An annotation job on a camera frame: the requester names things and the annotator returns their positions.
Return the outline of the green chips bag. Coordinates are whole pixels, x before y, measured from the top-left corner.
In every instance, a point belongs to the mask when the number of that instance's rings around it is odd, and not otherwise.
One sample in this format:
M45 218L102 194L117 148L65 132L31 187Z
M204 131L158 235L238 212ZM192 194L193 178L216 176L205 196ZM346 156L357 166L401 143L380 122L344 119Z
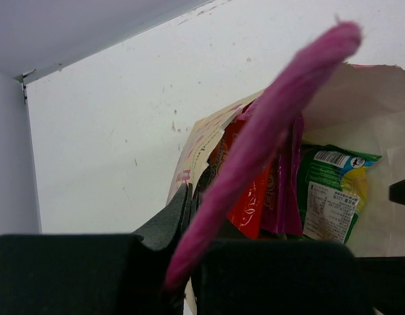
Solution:
M368 195L367 171L381 156L305 143L297 172L303 236L346 243Z

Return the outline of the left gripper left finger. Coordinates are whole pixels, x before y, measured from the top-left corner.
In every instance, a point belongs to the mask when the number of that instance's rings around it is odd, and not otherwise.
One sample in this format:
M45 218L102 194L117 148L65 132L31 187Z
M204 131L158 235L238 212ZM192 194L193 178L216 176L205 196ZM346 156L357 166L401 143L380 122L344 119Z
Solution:
M162 293L191 187L134 232L0 236L0 314L182 314Z

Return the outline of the paper bag with pink handles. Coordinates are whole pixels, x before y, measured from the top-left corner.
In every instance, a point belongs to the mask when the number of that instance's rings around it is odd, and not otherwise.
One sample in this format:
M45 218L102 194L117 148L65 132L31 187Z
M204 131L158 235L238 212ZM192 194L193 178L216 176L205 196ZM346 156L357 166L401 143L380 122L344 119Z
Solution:
M180 185L189 185L193 205L190 226L167 269L167 295L183 293L190 285L191 300L196 304L193 275L230 210L263 167L274 160L299 116L304 119L301 146L330 144L381 156L367 171L367 202L349 239L341 244L355 260L405 257L405 206L389 200L389 186L405 179L405 70L347 64L361 42L357 24L339 22L302 48L266 89L194 124L169 191L173 196ZM208 159L226 127L239 120L245 125L221 172L210 180ZM254 240L265 239L339 243L263 230ZM373 314L383 314L373 309Z

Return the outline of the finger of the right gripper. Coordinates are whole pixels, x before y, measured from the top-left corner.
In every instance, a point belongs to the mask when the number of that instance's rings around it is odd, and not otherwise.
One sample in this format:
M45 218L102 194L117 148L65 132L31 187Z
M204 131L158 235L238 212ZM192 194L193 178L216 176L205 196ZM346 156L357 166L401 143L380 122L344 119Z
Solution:
M405 179L389 186L389 200L405 206Z
M405 314L405 257L358 257L373 307L383 314Z

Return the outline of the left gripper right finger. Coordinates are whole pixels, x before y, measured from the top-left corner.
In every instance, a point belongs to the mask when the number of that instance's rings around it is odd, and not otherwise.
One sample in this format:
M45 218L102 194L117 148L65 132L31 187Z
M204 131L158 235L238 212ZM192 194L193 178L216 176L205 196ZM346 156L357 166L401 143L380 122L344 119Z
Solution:
M229 221L192 277L198 314L373 314L355 257L332 241L251 240Z

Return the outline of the red snack bag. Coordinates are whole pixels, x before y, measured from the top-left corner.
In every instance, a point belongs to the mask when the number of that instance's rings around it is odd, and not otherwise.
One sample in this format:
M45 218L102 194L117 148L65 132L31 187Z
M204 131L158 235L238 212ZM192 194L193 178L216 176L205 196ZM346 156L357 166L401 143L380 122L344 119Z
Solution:
M221 172L229 150L244 125L245 121L239 120L226 127L221 141L208 159L210 180L213 180ZM227 222L249 239L254 240L259 237L268 185L271 183L270 174L273 172L273 168L273 161L263 167L262 172L251 181L227 215Z

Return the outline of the purple snack bag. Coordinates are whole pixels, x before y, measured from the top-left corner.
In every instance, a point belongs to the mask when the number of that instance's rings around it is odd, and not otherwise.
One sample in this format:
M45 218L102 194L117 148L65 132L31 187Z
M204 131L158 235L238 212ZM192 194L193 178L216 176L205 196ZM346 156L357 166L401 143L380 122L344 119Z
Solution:
M271 234L302 236L297 203L297 172L301 162L303 116L289 128L282 147L270 166L261 217L261 230Z

